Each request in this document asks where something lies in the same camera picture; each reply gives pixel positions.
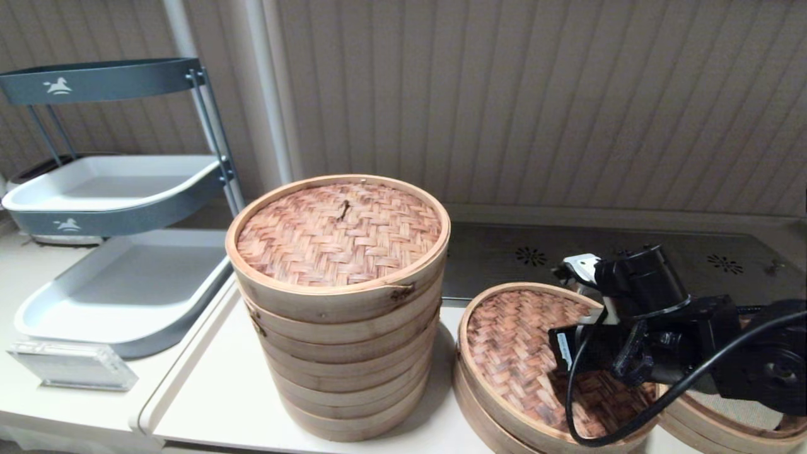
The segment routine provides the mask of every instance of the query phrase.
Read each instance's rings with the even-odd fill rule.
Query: bamboo steamer basket
[[[232,222],[225,246],[241,291],[258,307],[345,323],[415,300],[440,275],[449,232],[448,213],[429,193],[351,174],[264,195]]]
[[[331,441],[360,441],[381,435],[402,423],[417,407],[426,390],[427,382],[422,380],[415,389],[393,406],[362,418],[322,418],[297,408],[282,394],[280,400],[289,416],[306,431]]]
[[[380,399],[384,399],[397,390],[406,387],[408,384],[417,381],[420,374],[428,371],[431,367],[431,357],[423,356],[418,359],[409,369],[402,374],[372,388],[360,389],[353,392],[332,393],[328,391],[318,391],[306,388],[288,380],[286,377],[270,368],[274,383],[278,391],[283,393],[290,401],[305,401],[314,407],[358,407],[370,405]]]
[[[326,345],[306,343],[277,334],[264,326],[262,326],[263,331],[259,334],[266,334],[264,337],[267,344],[295,358],[325,364],[358,363],[387,355],[417,336],[434,317],[440,303],[441,298],[437,296],[426,310],[403,324],[399,329],[358,343]]]
[[[355,363],[393,351],[422,330],[441,303],[441,284],[442,272],[420,297],[390,313],[360,322],[326,325],[279,317],[257,307],[248,297],[244,301],[250,317],[275,347],[300,359]]]
[[[567,382],[552,373],[556,364],[547,331],[575,324],[600,307],[564,288],[532,283],[500,285],[473,299],[460,323],[457,367],[479,404],[475,413],[488,414],[502,431],[528,449],[590,452],[568,432],[564,410]],[[616,430],[655,400],[656,388],[631,389],[602,371],[580,374],[575,379],[573,407],[578,432],[596,437]],[[472,403],[466,399],[466,406]],[[629,452],[656,421],[598,452]],[[510,443],[495,429],[484,437]]]
[[[667,386],[661,386],[665,393]],[[720,399],[721,406],[732,413],[748,418],[753,406],[745,401]],[[767,412],[771,418],[768,426],[757,427],[752,422],[740,422],[698,402],[694,393],[685,393],[667,407],[659,424],[677,439],[706,453],[731,454],[784,454],[807,439],[807,417]]]
[[[429,352],[432,346],[435,329],[440,321],[440,314],[437,310],[432,312],[429,324],[420,330],[410,342],[403,345],[398,350],[387,353],[377,358],[368,359],[357,363],[317,363],[306,361],[289,355],[285,351],[272,345],[265,337],[261,337],[261,345],[264,351],[274,360],[294,371],[312,376],[321,377],[351,377],[356,375],[370,375],[376,372],[383,372],[392,364],[397,364],[412,355],[424,355]]]
[[[282,395],[284,399],[289,401],[289,403],[291,403],[298,409],[306,413],[309,413],[313,416],[318,416],[320,418],[330,418],[330,419],[364,418],[365,416],[380,413],[392,407],[394,404],[400,402],[407,395],[409,395],[409,393],[411,393],[415,388],[417,388],[417,386],[419,386],[421,383],[425,382],[429,378],[429,370],[431,370],[431,364],[427,364],[425,368],[422,368],[421,370],[417,371],[417,376],[415,377],[415,379],[404,383],[404,385],[401,388],[396,389],[392,393],[384,397],[381,397],[376,401],[372,401],[363,405],[322,406],[315,403],[311,403],[305,399],[299,398],[294,394],[282,393]]]
[[[244,296],[250,316],[259,325],[272,330],[283,337],[305,343],[323,345],[359,343],[366,340],[381,338],[383,335],[399,329],[407,322],[422,313],[432,304],[432,298],[441,294],[442,272],[438,280],[414,301],[401,305],[392,312],[381,317],[369,318],[358,322],[347,323],[308,323],[281,317],[258,307],[249,296]]]
[[[512,454],[540,454],[519,439],[510,435],[496,421],[482,409],[482,405],[474,397],[468,387],[462,368],[457,363],[454,367],[454,395],[457,397],[462,416],[470,425],[476,435],[493,451],[499,454],[509,452]]]
[[[264,349],[264,356],[269,366],[277,374],[304,388],[330,393],[361,391],[379,386],[406,373],[424,356],[431,357],[434,337],[437,333],[438,315],[439,312],[435,314],[429,327],[406,346],[389,355],[363,363],[307,363],[289,355],[286,355],[284,360],[277,360],[273,353],[269,353],[266,349]],[[302,372],[296,368],[303,364],[306,364],[308,372],[314,373]],[[373,372],[366,372],[365,366],[371,368]],[[336,369],[328,370],[330,367],[342,367],[349,373],[338,374]]]

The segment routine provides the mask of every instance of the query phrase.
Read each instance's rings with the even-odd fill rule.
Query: clear acrylic block
[[[7,351],[47,386],[128,391],[137,382],[105,344],[18,341]]]

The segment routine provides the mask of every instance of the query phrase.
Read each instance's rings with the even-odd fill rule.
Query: metal shelf pole
[[[61,136],[61,140],[67,145],[67,150],[70,152],[70,156],[73,157],[73,160],[78,159],[78,155],[76,154],[76,150],[73,148],[73,144],[70,142],[70,139],[67,137],[67,133],[65,129],[62,128],[61,122],[59,121],[59,117],[56,116],[56,113],[53,111],[53,106],[50,104],[45,104],[45,109],[48,110],[48,114],[51,116],[51,120],[56,125],[56,130],[59,132]]]
[[[224,131],[224,125],[221,123],[221,115],[220,115],[220,111],[219,111],[219,104],[215,101],[215,94],[213,93],[213,85],[212,85],[212,82],[210,80],[210,75],[207,73],[207,68],[205,66],[202,66],[202,71],[199,73],[199,75],[201,75],[204,78],[203,80],[205,81],[205,87],[207,88],[207,93],[210,94],[210,100],[211,100],[211,103],[213,104],[213,115],[215,116],[216,123],[219,124],[219,127],[221,129],[221,138],[224,141],[224,147],[223,147],[224,148],[224,154],[227,156],[227,159],[230,161],[230,171],[232,172],[232,178],[233,178],[233,180],[235,180],[236,185],[238,186],[238,189],[239,189],[239,193],[240,193],[241,179],[239,178],[238,171],[236,170],[236,161],[232,158],[232,152],[230,151],[230,143],[227,140],[227,133]]]
[[[31,113],[31,116],[34,117],[34,122],[36,123],[36,126],[38,126],[40,129],[42,137],[45,139],[45,144],[48,146],[48,150],[51,152],[53,159],[55,159],[56,164],[58,164],[59,167],[61,167],[63,165],[61,162],[61,158],[59,158],[59,153],[56,151],[56,146],[53,144],[50,135],[48,135],[48,131],[45,130],[45,127],[42,124],[42,119],[40,119],[40,116],[36,114],[36,109],[34,109],[33,106],[27,106],[27,107],[28,111]]]
[[[210,121],[210,115],[207,113],[207,105],[204,102],[204,98],[202,97],[202,90],[199,88],[199,75],[196,74],[196,71],[193,69],[189,70],[189,73],[186,75],[187,78],[193,82],[194,86],[194,96],[199,101],[200,110],[202,111],[202,125],[207,130],[208,134],[211,137],[211,144],[213,145],[213,152],[215,153],[216,157],[219,160],[219,167],[221,168],[221,181],[224,184],[224,194],[228,198],[228,202],[230,205],[230,212],[232,216],[235,217],[238,215],[239,209],[239,201],[236,200],[235,192],[232,190],[230,186],[230,175],[228,174],[227,166],[224,163],[227,161],[226,157],[222,155],[221,149],[219,148],[219,142],[215,139],[215,133],[213,131],[213,126]],[[232,160],[229,161],[230,167],[232,167]]]

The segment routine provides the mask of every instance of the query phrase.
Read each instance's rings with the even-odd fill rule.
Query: shelf rack
[[[232,153],[221,128],[219,109],[211,88],[210,76],[198,58],[159,58],[129,61],[101,61],[72,65],[39,66],[0,74],[0,89],[9,102],[24,105],[30,112],[44,142],[55,162],[62,161],[54,140],[44,127],[36,106],[44,106],[50,120],[55,124],[58,136],[74,157],[70,164],[42,175],[10,191],[3,199],[3,206],[19,226],[35,235],[98,235],[112,237],[143,233],[171,225],[199,210],[218,192],[224,189],[232,215],[243,207],[240,179],[232,160]],[[177,156],[169,160],[176,170],[164,175],[176,182],[176,190],[157,191],[143,197],[143,203],[132,203],[132,198],[121,197],[122,204],[116,207],[107,194],[97,208],[92,203],[71,203],[87,197],[93,187],[103,191],[108,184],[97,180],[109,178],[104,169],[110,168],[110,160],[129,158],[141,160],[136,169],[140,174],[117,174],[119,179],[130,179],[138,187],[147,184],[149,165],[159,166],[166,162],[165,156],[138,155],[137,157],[87,157],[75,159],[77,153],[65,129],[54,111],[53,105],[65,103],[94,103],[123,99],[164,95],[191,90],[202,126],[209,139],[211,152],[217,166],[205,166],[201,170],[190,156]],[[221,134],[216,134],[214,124]],[[77,175],[86,178],[77,179]]]
[[[224,231],[163,228],[222,188],[233,216],[244,207],[207,70],[197,58],[41,66],[0,74],[0,89],[11,104],[27,106],[59,166],[3,197],[17,224],[31,235],[123,236],[31,295],[18,309],[18,331],[105,343],[124,358],[179,342],[231,268]],[[183,90],[194,96],[211,154],[79,158],[53,107]],[[37,106],[44,106],[71,162],[59,158]]]

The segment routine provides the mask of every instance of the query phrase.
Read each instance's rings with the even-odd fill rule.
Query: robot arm
[[[661,246],[603,260],[583,254],[564,260],[556,275],[602,294],[608,315],[592,327],[598,313],[576,326],[550,331],[557,373],[568,373],[584,337],[591,335],[575,370],[607,370],[623,383],[673,385],[714,358],[708,373],[692,384],[705,393],[759,401],[779,412],[807,414],[807,326],[803,316],[753,337],[716,356],[743,333],[793,314],[807,301],[777,301],[757,310],[742,327],[731,298],[693,297],[680,283]]]

